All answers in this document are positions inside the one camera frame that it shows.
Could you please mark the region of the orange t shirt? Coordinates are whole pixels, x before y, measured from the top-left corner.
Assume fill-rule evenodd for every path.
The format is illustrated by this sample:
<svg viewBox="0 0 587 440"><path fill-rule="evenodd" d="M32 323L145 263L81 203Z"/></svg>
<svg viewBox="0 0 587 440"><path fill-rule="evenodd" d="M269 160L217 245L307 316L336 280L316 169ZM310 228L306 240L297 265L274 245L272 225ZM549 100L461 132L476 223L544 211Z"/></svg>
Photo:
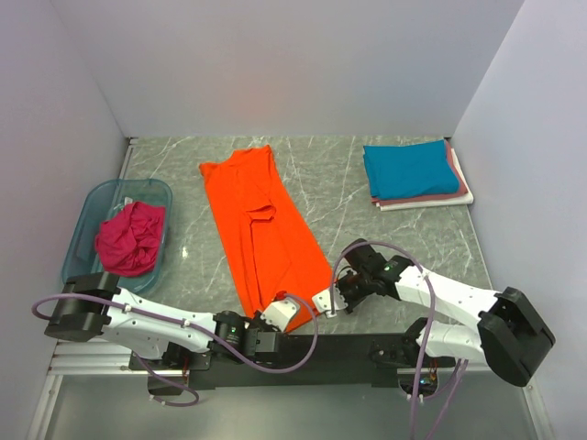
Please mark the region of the orange t shirt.
<svg viewBox="0 0 587 440"><path fill-rule="evenodd" d="M199 171L247 316L282 292L311 302L328 287L330 265L286 191L270 146L236 150Z"/></svg>

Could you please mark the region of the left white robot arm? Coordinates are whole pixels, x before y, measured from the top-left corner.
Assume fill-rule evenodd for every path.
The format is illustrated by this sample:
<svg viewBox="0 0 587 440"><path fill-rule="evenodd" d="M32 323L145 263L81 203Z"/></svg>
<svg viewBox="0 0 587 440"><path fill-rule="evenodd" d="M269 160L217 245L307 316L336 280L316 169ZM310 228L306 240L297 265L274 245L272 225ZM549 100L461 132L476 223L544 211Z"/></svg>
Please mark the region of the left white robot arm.
<svg viewBox="0 0 587 440"><path fill-rule="evenodd" d="M185 348L195 354L212 351L259 371L281 373L257 366L245 352L245 318L234 312L190 312L145 300L120 288L118 276L109 272L70 277L55 300L45 336L70 342L102 338L165 369L181 362Z"/></svg>

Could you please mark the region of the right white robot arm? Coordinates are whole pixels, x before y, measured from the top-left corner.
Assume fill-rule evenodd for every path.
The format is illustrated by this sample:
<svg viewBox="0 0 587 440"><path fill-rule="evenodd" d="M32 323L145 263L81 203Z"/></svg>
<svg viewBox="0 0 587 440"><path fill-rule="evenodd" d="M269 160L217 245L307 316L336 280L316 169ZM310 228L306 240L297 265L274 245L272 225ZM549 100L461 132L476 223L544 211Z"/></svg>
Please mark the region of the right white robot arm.
<svg viewBox="0 0 587 440"><path fill-rule="evenodd" d="M377 245L360 238L342 251L351 272L335 286L349 310L371 294L424 306L453 322L424 319L412 325L402 345L407 362L469 360L516 387L529 383L556 337L522 291L473 287L425 269L402 250L386 258Z"/></svg>

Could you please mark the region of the white folded t shirt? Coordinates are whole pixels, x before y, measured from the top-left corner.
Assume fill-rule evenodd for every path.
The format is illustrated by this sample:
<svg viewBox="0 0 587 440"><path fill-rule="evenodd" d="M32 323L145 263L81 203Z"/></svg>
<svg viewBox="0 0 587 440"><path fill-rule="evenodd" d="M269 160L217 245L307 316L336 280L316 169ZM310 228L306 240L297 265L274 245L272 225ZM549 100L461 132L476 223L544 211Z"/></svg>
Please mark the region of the white folded t shirt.
<svg viewBox="0 0 587 440"><path fill-rule="evenodd" d="M450 150L452 156L453 170L457 173L460 179L460 189L454 194L448 195L429 195L416 197L412 199L390 200L375 202L375 206L383 212L397 211L404 209L415 209L421 207L435 207L435 206L450 206L450 205L466 205L472 204L474 196L464 174L462 172L458 157L455 150Z"/></svg>

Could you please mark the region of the magenta crumpled t shirt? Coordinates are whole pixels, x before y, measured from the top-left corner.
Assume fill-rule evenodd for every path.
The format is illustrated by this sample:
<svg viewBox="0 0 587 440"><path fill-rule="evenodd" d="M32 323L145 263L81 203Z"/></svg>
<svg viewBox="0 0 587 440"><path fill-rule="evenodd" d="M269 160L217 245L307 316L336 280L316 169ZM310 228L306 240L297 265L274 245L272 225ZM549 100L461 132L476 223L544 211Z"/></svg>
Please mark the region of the magenta crumpled t shirt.
<svg viewBox="0 0 587 440"><path fill-rule="evenodd" d="M155 269L164 232L166 208L133 202L104 221L94 239L106 271L135 278Z"/></svg>

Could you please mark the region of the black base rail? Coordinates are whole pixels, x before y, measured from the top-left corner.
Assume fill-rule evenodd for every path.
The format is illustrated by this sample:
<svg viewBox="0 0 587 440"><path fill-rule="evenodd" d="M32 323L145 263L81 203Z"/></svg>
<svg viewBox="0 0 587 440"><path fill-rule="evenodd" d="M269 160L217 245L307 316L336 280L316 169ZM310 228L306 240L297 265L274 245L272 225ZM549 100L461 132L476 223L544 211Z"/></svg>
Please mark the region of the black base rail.
<svg viewBox="0 0 587 440"><path fill-rule="evenodd" d="M288 335L291 360L285 369L302 360L312 335ZM398 369L414 369L420 347L401 334L319 335L311 357L289 373L270 374L215 352L195 354L171 345L162 359L146 360L156 371L187 373L187 385L196 390L227 387L369 384L398 388Z"/></svg>

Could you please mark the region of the aluminium frame rail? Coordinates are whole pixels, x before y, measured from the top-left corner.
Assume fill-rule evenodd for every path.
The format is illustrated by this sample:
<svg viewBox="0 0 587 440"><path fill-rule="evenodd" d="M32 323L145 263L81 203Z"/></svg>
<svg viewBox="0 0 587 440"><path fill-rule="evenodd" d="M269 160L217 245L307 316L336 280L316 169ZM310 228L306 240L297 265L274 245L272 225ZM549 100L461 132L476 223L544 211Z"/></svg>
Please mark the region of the aluminium frame rail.
<svg viewBox="0 0 587 440"><path fill-rule="evenodd" d="M129 348L93 339L86 343L59 340L55 346L48 374L52 376L107 376L127 373L131 357Z"/></svg>

